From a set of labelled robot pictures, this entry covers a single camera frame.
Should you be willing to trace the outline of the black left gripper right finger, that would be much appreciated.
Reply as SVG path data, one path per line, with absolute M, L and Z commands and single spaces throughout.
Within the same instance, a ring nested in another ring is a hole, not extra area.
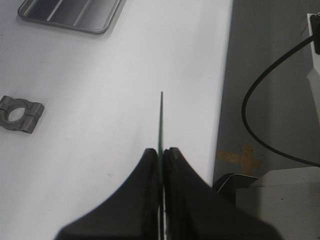
M 170 240 L 280 240 L 270 224 L 238 209 L 202 180 L 181 151 L 163 155 Z

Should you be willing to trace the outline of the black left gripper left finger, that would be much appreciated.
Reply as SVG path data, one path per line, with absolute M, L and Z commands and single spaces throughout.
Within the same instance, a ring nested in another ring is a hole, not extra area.
M 57 240 L 156 240 L 160 188 L 158 156 L 143 155 L 125 182 L 107 200 L 64 226 Z

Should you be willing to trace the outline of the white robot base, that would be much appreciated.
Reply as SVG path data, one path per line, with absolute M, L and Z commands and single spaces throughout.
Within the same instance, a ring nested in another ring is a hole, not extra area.
M 249 127 L 246 108 L 262 80 L 303 49 L 305 73 L 317 111 L 320 110 L 320 15 L 307 14 L 301 32 L 306 39 L 267 68 L 247 91 L 241 106 L 246 130 L 262 146 L 307 167 L 271 170 L 247 188 L 236 190 L 236 206 L 274 226 L 284 240 L 320 238 L 320 165 L 282 153 L 259 139 Z

